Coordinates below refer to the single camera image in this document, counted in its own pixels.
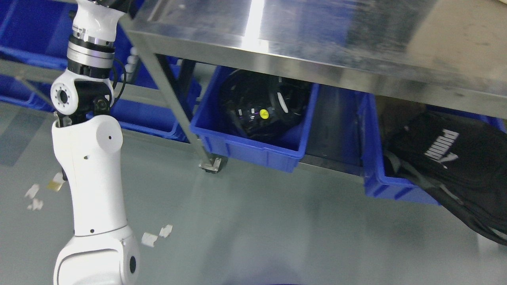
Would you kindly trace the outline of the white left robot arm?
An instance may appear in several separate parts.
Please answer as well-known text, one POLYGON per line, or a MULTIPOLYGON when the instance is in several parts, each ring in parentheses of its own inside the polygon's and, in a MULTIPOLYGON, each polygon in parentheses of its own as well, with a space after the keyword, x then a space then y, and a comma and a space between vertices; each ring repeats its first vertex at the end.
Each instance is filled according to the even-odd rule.
POLYGON ((121 177, 122 130, 110 115, 116 26, 130 0, 78 0, 67 68, 52 83, 55 157, 69 183, 74 235, 57 256, 55 285, 134 285, 138 243, 128 225, 121 177))

